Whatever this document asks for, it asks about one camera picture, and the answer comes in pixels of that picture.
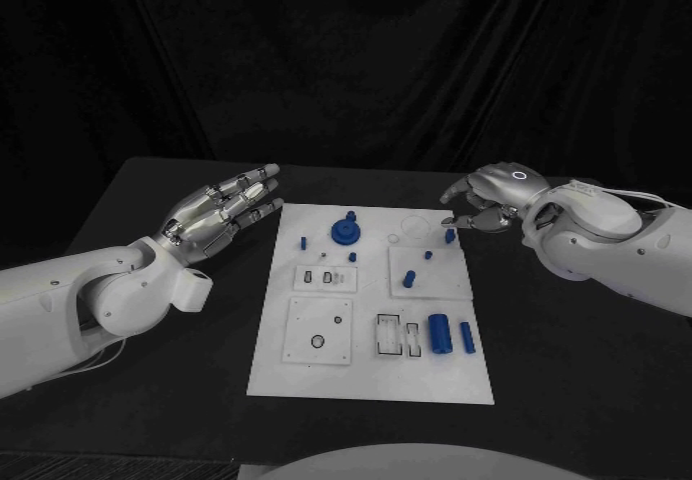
robotic hand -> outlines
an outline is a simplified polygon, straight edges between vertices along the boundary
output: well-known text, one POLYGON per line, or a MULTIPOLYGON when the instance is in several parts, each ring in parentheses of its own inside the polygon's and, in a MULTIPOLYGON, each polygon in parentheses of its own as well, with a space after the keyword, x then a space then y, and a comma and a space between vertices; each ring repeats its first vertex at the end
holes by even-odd
POLYGON ((282 199, 257 205, 279 186, 277 173, 272 164, 201 188, 171 211, 156 235, 130 246, 0 272, 0 398, 64 376, 60 372, 113 343, 146 332, 172 304, 184 312, 202 310, 212 280, 188 267, 282 208, 282 199), (78 296, 93 328, 80 324, 78 296))
POLYGON ((573 180, 550 187, 518 163, 486 165, 446 190, 466 193, 481 213, 447 218, 443 227, 507 231, 524 221, 524 245, 567 280, 593 278, 618 293, 692 316, 692 212, 659 196, 573 180), (616 195, 665 205, 638 211, 616 195))

black table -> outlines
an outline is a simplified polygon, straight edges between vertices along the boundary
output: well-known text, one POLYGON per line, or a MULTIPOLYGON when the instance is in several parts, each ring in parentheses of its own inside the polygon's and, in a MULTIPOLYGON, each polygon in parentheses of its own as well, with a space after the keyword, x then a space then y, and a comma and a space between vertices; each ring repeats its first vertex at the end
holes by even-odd
MULTIPOLYGON (((256 167, 130 160, 70 253, 153 234, 192 190, 256 167)), ((287 202, 433 209, 459 178, 290 165, 279 176, 287 202)), ((462 200, 456 208, 473 210, 462 200)), ((592 476, 692 476, 687 319, 554 276, 521 244, 520 225, 499 235, 460 231, 495 406, 248 397, 279 220, 197 265, 215 281, 202 313, 172 309, 116 362, 0 400, 0 449, 280 465, 358 445, 421 442, 592 476)))

cable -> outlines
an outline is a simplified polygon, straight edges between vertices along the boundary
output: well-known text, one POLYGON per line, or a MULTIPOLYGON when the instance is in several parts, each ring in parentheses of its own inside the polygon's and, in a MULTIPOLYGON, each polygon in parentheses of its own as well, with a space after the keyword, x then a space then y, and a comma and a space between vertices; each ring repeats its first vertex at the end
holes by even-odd
POLYGON ((644 200, 651 200, 654 202, 662 203, 668 207, 677 207, 677 208, 681 208, 682 210, 688 210, 682 205, 678 205, 677 203, 664 200, 664 198, 659 197, 659 195, 655 195, 654 193, 633 192, 631 190, 616 190, 615 188, 603 188, 603 187, 599 187, 597 185, 592 185, 590 183, 580 182, 579 180, 573 180, 571 183, 583 185, 586 187, 596 188, 602 192, 613 193, 616 195, 623 195, 626 197, 641 198, 644 200))
MULTIPOLYGON (((58 373, 58 374, 54 375, 52 377, 47 378, 47 380, 35 383, 35 384, 32 385, 32 387, 35 387, 37 385, 41 385, 41 384, 45 383, 45 382, 50 382, 51 380, 58 380, 60 378, 67 377, 68 375, 74 375, 75 373, 88 372, 90 370, 94 370, 94 369, 97 369, 97 368, 101 368, 104 365, 109 365, 109 364, 119 358, 120 354, 123 353, 123 349, 126 348, 126 341, 127 341, 127 338, 125 338, 123 341, 122 341, 119 353, 117 353, 116 356, 114 356, 113 358, 110 358, 104 363, 100 363, 99 365, 94 365, 93 367, 91 367, 91 366, 87 366, 87 367, 84 367, 84 368, 81 368, 80 370, 75 370, 75 371, 73 371, 73 372, 58 373)), ((93 363, 94 363, 96 361, 99 361, 99 359, 101 358, 101 355, 103 355, 104 351, 106 351, 106 349, 101 350, 97 359, 90 363, 90 365, 93 365, 93 363)))

gray floor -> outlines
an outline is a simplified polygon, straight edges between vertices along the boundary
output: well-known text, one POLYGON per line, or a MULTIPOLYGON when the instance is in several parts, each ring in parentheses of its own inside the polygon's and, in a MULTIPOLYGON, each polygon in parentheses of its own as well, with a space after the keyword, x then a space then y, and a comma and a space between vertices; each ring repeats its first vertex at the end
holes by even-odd
POLYGON ((227 480, 237 463, 0 452, 0 480, 227 480))

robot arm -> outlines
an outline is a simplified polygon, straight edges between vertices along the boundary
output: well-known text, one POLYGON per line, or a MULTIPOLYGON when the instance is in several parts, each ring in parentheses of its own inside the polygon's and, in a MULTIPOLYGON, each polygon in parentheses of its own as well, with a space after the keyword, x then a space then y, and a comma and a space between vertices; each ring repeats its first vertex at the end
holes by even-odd
POLYGON ((618 293, 692 316, 692 212, 661 197, 612 190, 573 180, 551 189, 527 166, 485 166, 445 192, 460 193, 481 209, 443 222, 447 228, 507 231, 524 221, 524 245, 567 280, 593 278, 618 293), (638 211, 616 195, 667 205, 638 211))
POLYGON ((189 265, 211 258, 236 234, 282 208, 257 206, 277 188, 277 165, 204 187, 176 205, 159 232, 127 247, 63 257, 0 272, 0 398, 146 332, 171 305, 199 312, 212 280, 189 265), (78 297, 94 316, 78 318, 78 297))

